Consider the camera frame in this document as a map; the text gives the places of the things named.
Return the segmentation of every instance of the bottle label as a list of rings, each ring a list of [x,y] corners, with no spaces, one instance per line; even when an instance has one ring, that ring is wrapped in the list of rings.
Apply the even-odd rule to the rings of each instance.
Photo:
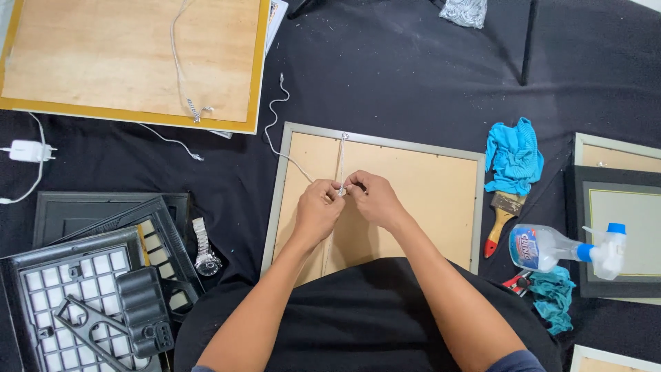
[[[515,228],[510,234],[510,255],[514,262],[529,269],[539,269],[539,248],[532,228]]]

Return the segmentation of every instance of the wristwatch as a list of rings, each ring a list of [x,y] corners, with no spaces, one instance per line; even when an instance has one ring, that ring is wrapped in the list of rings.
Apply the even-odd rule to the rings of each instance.
[[[195,259],[195,270],[200,275],[210,277],[223,267],[220,259],[215,256],[214,251],[209,249],[209,238],[204,228],[204,218],[193,220],[193,231],[198,237],[198,257]]]

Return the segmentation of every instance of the spray bottle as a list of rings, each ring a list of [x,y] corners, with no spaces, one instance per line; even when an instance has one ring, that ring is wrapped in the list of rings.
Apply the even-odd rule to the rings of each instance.
[[[627,246],[625,225],[610,223],[605,232],[583,227],[592,233],[597,246],[571,240],[558,230],[543,225],[518,224],[510,234],[510,255],[514,265],[548,273],[560,259],[592,262],[594,273],[613,280],[622,272]]]

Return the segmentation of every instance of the red pliers handle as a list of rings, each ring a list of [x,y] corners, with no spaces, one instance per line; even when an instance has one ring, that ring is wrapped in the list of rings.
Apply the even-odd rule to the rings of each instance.
[[[515,277],[504,282],[503,285],[513,290],[520,297],[523,297],[528,292],[528,286],[530,286],[530,279],[528,279],[530,274],[532,274],[532,271],[523,270]]]

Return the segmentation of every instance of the paintbrush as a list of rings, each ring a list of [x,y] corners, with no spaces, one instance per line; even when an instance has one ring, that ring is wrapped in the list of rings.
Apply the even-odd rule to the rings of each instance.
[[[519,216],[526,197],[527,195],[521,196],[496,191],[494,198],[491,200],[491,206],[496,210],[496,222],[485,242],[485,258],[489,258],[496,251],[505,222],[508,222],[514,216]]]

